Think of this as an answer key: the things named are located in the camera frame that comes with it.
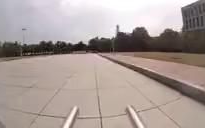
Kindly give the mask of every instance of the distant tower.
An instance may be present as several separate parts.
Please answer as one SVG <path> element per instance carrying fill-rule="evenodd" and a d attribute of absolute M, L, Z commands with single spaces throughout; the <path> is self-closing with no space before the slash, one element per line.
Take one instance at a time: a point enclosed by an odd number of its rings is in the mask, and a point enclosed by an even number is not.
<path fill-rule="evenodd" d="M 116 26 L 116 36 L 118 35 L 118 33 L 120 32 L 120 28 L 119 25 Z"/>

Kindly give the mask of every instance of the window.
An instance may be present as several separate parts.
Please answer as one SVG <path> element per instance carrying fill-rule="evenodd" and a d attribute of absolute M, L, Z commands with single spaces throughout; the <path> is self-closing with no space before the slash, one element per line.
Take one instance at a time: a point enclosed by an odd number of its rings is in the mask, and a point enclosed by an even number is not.
<path fill-rule="evenodd" d="M 205 3 L 202 4 L 203 12 L 205 12 Z"/>
<path fill-rule="evenodd" d="M 188 29 L 188 21 L 187 20 L 185 21 L 185 24 L 186 24 L 185 28 Z"/>
<path fill-rule="evenodd" d="M 195 15 L 198 16 L 198 8 L 197 8 L 197 6 L 194 7 L 194 10 L 195 10 Z"/>
<path fill-rule="evenodd" d="M 198 5 L 199 14 L 202 14 L 202 6 Z"/>
<path fill-rule="evenodd" d="M 194 11 L 193 11 L 193 9 L 191 9 L 191 16 L 194 16 Z"/>
<path fill-rule="evenodd" d="M 191 24 L 191 19 L 189 20 L 189 28 L 191 28 L 192 26 L 191 26 L 192 24 Z"/>
<path fill-rule="evenodd" d="M 192 20 L 192 25 L 193 25 L 193 28 L 195 28 L 195 18 L 193 18 L 193 20 Z"/>
<path fill-rule="evenodd" d="M 201 16 L 200 19 L 201 19 L 201 26 L 203 26 L 204 25 L 203 16 Z"/>
<path fill-rule="evenodd" d="M 199 27 L 200 23 L 199 23 L 199 18 L 198 17 L 196 18 L 196 23 L 197 23 L 197 27 Z"/>

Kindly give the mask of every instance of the sky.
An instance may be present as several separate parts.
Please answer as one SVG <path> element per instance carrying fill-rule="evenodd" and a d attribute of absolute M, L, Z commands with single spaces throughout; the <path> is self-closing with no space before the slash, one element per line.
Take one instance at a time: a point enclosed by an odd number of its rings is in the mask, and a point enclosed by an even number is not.
<path fill-rule="evenodd" d="M 195 0 L 0 0 L 0 40 L 33 44 L 111 38 L 145 27 L 151 36 L 165 28 L 180 31 L 181 7 Z"/>

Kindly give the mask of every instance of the grass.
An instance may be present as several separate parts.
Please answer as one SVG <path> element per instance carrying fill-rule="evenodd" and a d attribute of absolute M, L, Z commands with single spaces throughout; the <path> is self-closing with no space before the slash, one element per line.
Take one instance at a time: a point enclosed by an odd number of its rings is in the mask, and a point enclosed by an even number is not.
<path fill-rule="evenodd" d="M 205 54 L 162 52 L 128 52 L 119 54 L 205 67 Z"/>

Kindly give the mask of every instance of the lamp post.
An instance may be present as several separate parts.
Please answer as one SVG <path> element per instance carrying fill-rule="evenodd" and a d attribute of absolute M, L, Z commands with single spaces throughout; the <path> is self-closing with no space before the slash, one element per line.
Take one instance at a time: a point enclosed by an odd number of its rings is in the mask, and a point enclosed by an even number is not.
<path fill-rule="evenodd" d="M 26 31 L 26 28 L 22 28 L 22 33 L 23 33 L 23 45 L 24 45 L 24 41 L 25 41 L 25 35 L 24 32 Z M 23 56 L 23 48 L 22 48 L 22 44 L 20 45 L 20 56 Z"/>

